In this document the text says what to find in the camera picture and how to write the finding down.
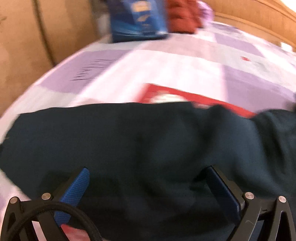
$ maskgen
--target wooden panel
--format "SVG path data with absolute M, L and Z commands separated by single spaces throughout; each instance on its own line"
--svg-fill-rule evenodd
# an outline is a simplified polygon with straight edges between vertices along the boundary
M 97 40 L 89 0 L 39 0 L 49 47 L 57 63 Z
M 31 0 L 0 3 L 0 116 L 29 85 L 52 68 Z
M 262 36 L 280 39 L 296 47 L 296 13 L 279 0 L 204 0 L 215 11 L 216 19 L 232 22 Z

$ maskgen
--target mattress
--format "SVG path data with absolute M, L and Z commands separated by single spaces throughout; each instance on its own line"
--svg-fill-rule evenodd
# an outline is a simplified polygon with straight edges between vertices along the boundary
M 249 112 L 294 108 L 296 58 L 263 39 L 212 22 L 196 34 L 109 43 L 70 56 L 37 80 L 0 119 L 0 143 L 21 113 L 92 103 L 139 102 L 151 84 Z M 0 170 L 0 226 L 12 196 L 28 199 Z

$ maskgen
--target dark blue gripper pad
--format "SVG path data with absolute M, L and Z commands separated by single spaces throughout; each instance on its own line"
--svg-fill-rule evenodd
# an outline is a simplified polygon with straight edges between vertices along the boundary
M 76 179 L 70 184 L 68 189 L 59 199 L 59 201 L 65 202 L 67 204 L 70 204 L 76 207 L 80 199 L 82 198 L 85 190 L 87 189 L 88 185 L 89 185 L 89 170 L 87 168 L 83 168 L 82 171 L 79 173 L 79 175 L 76 177 Z M 54 213 L 54 219 L 59 226 L 61 226 L 64 223 L 68 223 L 70 220 L 70 217 L 71 217 L 70 214 L 60 212 L 60 211 L 55 211 Z
M 208 167 L 206 172 L 206 182 L 215 196 L 220 208 L 222 209 L 225 217 L 230 223 L 234 223 L 236 226 L 240 223 L 240 204 L 234 197 L 232 192 L 219 177 L 213 167 Z

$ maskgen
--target rust-colored towel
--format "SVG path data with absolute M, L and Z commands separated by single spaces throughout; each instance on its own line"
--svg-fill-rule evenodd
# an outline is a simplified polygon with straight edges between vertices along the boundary
M 193 34 L 202 26 L 196 0 L 166 0 L 166 7 L 169 32 Z

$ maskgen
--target wooden headboard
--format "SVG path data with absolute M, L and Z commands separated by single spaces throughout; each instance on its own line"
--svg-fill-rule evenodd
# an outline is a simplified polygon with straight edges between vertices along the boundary
M 230 24 L 296 51 L 296 13 L 280 0 L 203 0 L 215 11 L 215 21 Z

